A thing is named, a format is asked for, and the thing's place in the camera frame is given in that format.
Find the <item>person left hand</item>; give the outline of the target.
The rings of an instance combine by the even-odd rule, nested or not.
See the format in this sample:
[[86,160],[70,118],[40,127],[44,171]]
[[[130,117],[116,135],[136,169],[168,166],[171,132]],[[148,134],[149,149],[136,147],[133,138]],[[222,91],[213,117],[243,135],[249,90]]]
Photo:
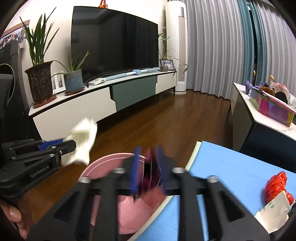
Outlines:
[[8,220],[17,225],[19,234],[26,240],[31,227],[34,226],[32,212],[29,208],[29,199],[23,196],[18,201],[18,207],[1,201],[1,208]]

